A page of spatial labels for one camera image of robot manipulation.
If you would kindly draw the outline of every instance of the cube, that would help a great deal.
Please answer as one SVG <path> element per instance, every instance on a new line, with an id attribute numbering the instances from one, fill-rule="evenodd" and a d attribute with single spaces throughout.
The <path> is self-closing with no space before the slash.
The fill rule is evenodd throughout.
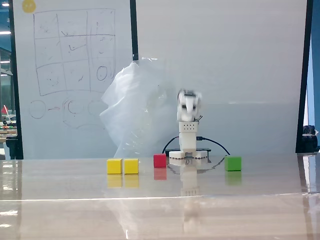
<path id="1" fill-rule="evenodd" d="M 165 153 L 153 155 L 153 167 L 154 168 L 166 168 L 167 167 L 167 156 Z"/>
<path id="2" fill-rule="evenodd" d="M 127 158 L 124 160 L 124 174 L 138 174 L 139 161 L 137 158 Z"/>
<path id="3" fill-rule="evenodd" d="M 240 156 L 226 156 L 224 158 L 224 169 L 226 171 L 241 171 Z"/>
<path id="4" fill-rule="evenodd" d="M 122 174 L 122 158 L 110 158 L 106 161 L 107 174 Z"/>

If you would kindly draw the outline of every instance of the green cube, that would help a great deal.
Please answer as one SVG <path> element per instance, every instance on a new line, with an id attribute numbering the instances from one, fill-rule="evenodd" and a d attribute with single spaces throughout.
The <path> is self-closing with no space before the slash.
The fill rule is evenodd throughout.
<path id="1" fill-rule="evenodd" d="M 226 156 L 224 158 L 224 169 L 226 171 L 241 171 L 240 156 Z"/>

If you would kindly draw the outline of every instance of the grid drawing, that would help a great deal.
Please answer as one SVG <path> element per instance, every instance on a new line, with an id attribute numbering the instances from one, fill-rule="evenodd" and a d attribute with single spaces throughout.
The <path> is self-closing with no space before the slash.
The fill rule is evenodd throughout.
<path id="1" fill-rule="evenodd" d="M 115 9 L 38 12 L 33 15 L 39 94 L 103 93 L 116 69 Z"/>

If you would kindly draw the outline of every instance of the whiteboard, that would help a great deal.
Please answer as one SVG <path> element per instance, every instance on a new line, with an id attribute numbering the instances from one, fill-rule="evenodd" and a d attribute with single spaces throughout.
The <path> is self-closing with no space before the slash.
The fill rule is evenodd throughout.
<path id="1" fill-rule="evenodd" d="M 295 152 L 307 0 L 136 0 L 136 8 L 139 57 L 164 61 L 176 92 L 202 93 L 199 136 L 234 155 Z"/>
<path id="2" fill-rule="evenodd" d="M 130 1 L 35 3 L 13 1 L 24 159 L 113 156 L 100 99 L 132 61 Z"/>

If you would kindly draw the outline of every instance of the black frame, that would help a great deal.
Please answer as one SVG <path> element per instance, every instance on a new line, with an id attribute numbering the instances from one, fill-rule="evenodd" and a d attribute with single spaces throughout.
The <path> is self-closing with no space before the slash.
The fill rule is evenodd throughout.
<path id="1" fill-rule="evenodd" d="M 21 130 L 13 0 L 9 0 L 9 21 L 10 21 L 10 31 L 11 31 L 11 72 L 13 75 L 12 79 L 13 79 L 13 88 L 14 88 L 14 105 L 15 105 L 15 115 L 16 115 L 16 128 L 17 128 L 17 146 L 16 146 L 16 152 L 15 152 L 15 158 L 24 159 L 23 144 L 22 144 L 22 130 Z"/>
<path id="2" fill-rule="evenodd" d="M 309 66 L 309 50 L 310 50 L 310 39 L 311 39 L 313 2 L 314 2 L 313 0 L 307 0 L 307 3 L 306 3 L 300 101 L 299 101 L 297 134 L 296 134 L 296 146 L 295 146 L 296 153 L 300 153 L 302 151 L 301 150 L 302 149 L 302 134 L 303 134 L 306 92 L 307 92 L 307 78 L 308 78 L 308 66 Z M 130 0 L 130 15 L 131 15 L 132 59 L 134 61 L 137 61 L 137 60 L 139 60 L 139 51 L 138 51 L 138 28 L 137 28 L 136 0 Z M 10 30 L 11 30 L 11 61 L 12 61 L 11 71 L 13 74 L 12 79 L 13 79 L 13 87 L 14 87 L 14 102 L 15 102 L 15 111 L 16 111 L 16 125 L 17 125 L 17 139 L 18 139 L 16 159 L 23 159 L 24 155 L 23 155 L 20 101 L 19 101 L 19 86 L 18 86 L 18 70 L 17 70 L 13 0 L 9 0 L 9 19 L 10 19 Z"/>
<path id="3" fill-rule="evenodd" d="M 133 61 L 137 61 L 139 60 L 139 52 L 138 52 L 138 27 L 137 27 L 136 0 L 130 0 L 130 14 L 131 14 L 132 58 L 133 58 Z"/>
<path id="4" fill-rule="evenodd" d="M 311 24 L 314 0 L 307 0 L 306 2 L 306 15 L 305 15 L 305 30 L 304 30 L 304 47 L 303 47 L 303 60 L 302 60 L 302 74 L 301 74 L 301 87 L 300 87 L 300 103 L 298 114 L 298 125 L 296 130 L 296 144 L 295 152 L 302 153 L 302 134 L 305 118 L 305 104 L 307 94 L 307 78 L 309 67 L 309 51 L 311 39 Z"/>

